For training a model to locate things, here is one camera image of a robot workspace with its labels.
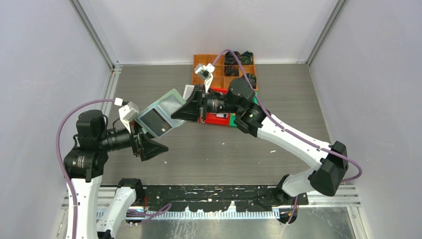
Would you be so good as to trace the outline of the red plastic bin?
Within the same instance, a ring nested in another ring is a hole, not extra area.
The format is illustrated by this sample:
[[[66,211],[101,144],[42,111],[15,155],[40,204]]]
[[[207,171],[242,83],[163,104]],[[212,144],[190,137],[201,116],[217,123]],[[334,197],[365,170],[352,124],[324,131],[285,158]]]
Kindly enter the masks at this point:
[[[221,126],[229,126],[229,121],[230,121],[230,114],[228,113],[224,113],[224,114],[207,113],[204,123],[221,125]]]

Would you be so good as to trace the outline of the black card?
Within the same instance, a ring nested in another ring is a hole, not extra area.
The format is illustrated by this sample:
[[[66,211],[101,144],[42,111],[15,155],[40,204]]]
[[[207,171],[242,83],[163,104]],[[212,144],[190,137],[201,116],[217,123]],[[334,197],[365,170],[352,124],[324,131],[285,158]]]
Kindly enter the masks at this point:
[[[151,134],[161,137],[171,130],[171,125],[155,109],[151,109],[140,117],[140,120],[149,128]]]

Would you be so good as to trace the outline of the green card holder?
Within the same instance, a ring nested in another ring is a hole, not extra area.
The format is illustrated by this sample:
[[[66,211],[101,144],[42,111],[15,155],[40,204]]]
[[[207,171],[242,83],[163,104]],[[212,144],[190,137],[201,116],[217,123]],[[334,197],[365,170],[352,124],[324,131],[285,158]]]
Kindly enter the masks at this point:
[[[171,118],[171,114],[185,103],[186,100],[180,93],[172,89],[141,111],[134,121],[142,127],[144,132],[151,134],[154,138],[161,138],[185,123],[184,120]]]

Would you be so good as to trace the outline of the green plastic bin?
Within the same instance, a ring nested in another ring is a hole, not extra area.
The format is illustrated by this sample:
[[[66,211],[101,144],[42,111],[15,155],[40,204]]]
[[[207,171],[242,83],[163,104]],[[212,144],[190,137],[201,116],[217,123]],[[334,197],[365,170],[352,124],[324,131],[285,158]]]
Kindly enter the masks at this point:
[[[257,92],[255,91],[255,96],[254,96],[254,98],[253,98],[253,102],[254,103],[258,103],[257,102],[257,99],[256,99],[256,96],[257,96],[258,94],[257,94]],[[235,121],[235,113],[231,113],[230,114],[230,121],[229,121],[229,126],[232,126],[232,127],[236,127],[236,124],[234,123],[234,121]]]

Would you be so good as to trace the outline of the white plastic bin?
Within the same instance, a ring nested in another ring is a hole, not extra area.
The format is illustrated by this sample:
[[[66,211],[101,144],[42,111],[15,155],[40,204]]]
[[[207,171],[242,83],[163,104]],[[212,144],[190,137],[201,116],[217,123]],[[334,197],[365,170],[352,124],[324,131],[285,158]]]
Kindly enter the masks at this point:
[[[183,92],[183,99],[185,101],[187,101],[190,95],[192,94],[194,87],[195,87],[194,85],[185,85],[184,92]]]

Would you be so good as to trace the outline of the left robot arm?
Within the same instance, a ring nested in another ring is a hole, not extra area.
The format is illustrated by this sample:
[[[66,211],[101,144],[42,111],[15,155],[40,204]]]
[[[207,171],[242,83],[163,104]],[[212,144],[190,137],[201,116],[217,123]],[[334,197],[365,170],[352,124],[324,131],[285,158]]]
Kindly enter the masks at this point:
[[[107,129],[108,118],[100,110],[88,110],[78,116],[75,146],[63,164],[70,182],[67,184],[74,210],[69,214],[67,238],[113,239],[131,205],[145,199],[140,179],[123,178],[106,212],[97,219],[98,195],[108,153],[130,148],[142,161],[167,152],[167,146],[146,136],[135,122],[127,129]]]

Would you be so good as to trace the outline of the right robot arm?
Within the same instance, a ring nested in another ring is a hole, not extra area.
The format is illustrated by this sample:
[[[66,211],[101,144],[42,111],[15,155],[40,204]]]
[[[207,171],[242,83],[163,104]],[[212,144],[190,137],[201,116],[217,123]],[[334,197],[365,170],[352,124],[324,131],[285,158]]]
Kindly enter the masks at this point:
[[[203,85],[195,85],[186,103],[171,117],[197,122],[208,113],[234,113],[234,122],[243,133],[280,146],[310,167],[283,177],[276,191],[281,204],[287,205],[297,195],[313,190],[326,196],[336,194],[349,168],[346,146],[339,141],[330,144],[310,137],[263,110],[245,79],[232,80],[226,94],[206,93]]]

